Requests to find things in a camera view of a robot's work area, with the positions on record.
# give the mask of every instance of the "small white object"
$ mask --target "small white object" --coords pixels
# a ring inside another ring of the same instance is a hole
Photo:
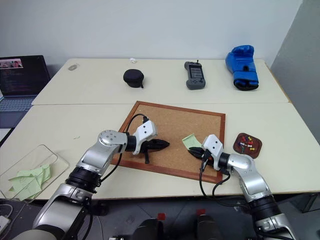
[[[214,134],[207,136],[202,143],[202,149],[208,149],[210,151],[211,156],[213,157],[213,168],[219,171],[220,167],[218,167],[218,162],[222,152],[224,151],[224,146],[219,138]]]
[[[135,150],[132,153],[133,155],[137,155],[140,152],[141,144],[144,141],[150,141],[154,136],[157,136],[158,131],[156,125],[148,120],[144,124],[140,125],[133,136],[136,139]]]
[[[132,64],[135,64],[135,63],[137,62],[137,60],[136,60],[135,58],[131,57],[131,58],[130,58],[130,62],[131,62]]]
[[[6,229],[9,225],[10,220],[4,216],[0,216],[0,234]]]

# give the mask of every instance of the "cork bulletin board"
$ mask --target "cork bulletin board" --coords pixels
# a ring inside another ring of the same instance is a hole
[[[165,140],[170,145],[159,151],[150,151],[149,164],[145,164],[145,155],[142,153],[133,155],[132,152],[124,152],[120,166],[199,180],[201,160],[188,152],[182,139],[194,133],[202,143],[205,137],[215,134],[224,143],[226,121],[224,113],[137,101],[119,132],[124,132],[131,118],[138,113],[146,115],[154,122],[158,130],[155,138]],[[130,125],[129,133],[132,135],[141,124],[142,117],[136,117]],[[112,164],[115,165],[117,161],[118,156],[115,156]],[[202,180],[217,183],[222,180],[222,174],[208,166],[205,168]]]

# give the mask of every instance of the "gray remote control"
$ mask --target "gray remote control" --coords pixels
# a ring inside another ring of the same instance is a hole
[[[206,81],[199,60],[196,62],[186,61],[184,63],[184,68],[188,71],[188,80],[185,82],[188,89],[203,89],[206,85]]]

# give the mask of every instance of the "green sticky note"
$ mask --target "green sticky note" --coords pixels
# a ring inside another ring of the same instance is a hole
[[[19,198],[20,201],[23,201],[25,199],[34,197],[40,192],[41,187],[38,184],[37,179],[33,177],[33,180],[24,189],[22,189],[16,197]]]
[[[189,149],[191,147],[201,147],[201,143],[196,139],[196,136],[194,133],[182,139],[182,142],[186,147],[186,149]]]
[[[42,183],[44,183],[45,181],[47,181],[48,179],[51,178],[51,170],[50,170],[50,165],[47,165],[46,167],[43,166],[43,181]]]
[[[15,192],[20,192],[35,179],[34,176],[16,176],[9,179]]]
[[[36,168],[36,169],[32,169],[32,170],[21,170],[21,171],[18,172],[17,177],[20,177],[20,176],[28,177],[30,175],[38,176],[42,172],[43,172],[43,168],[42,167],[39,167],[39,168]]]
[[[16,177],[9,179],[10,191],[17,193],[21,201],[33,199],[42,191],[42,184],[51,178],[50,165],[46,164],[32,170],[21,170]]]

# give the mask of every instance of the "white wall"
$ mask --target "white wall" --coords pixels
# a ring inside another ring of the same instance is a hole
[[[320,144],[320,1],[304,0],[271,70]]]
[[[0,0],[0,56],[225,58],[251,44],[269,66],[302,0]]]

